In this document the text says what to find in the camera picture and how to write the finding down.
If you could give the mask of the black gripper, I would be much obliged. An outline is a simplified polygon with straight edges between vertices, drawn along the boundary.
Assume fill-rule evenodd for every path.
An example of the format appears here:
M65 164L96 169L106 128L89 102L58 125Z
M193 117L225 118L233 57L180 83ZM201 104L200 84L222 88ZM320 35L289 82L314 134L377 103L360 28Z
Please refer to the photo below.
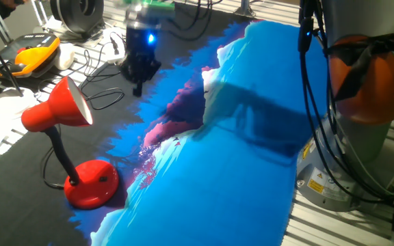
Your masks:
M120 73L133 84L133 95L142 96L142 86L151 80L161 66L155 59L157 46L157 31L155 29L136 29L127 27L126 30L126 58L120 62ZM137 77L132 67L141 67L140 76Z

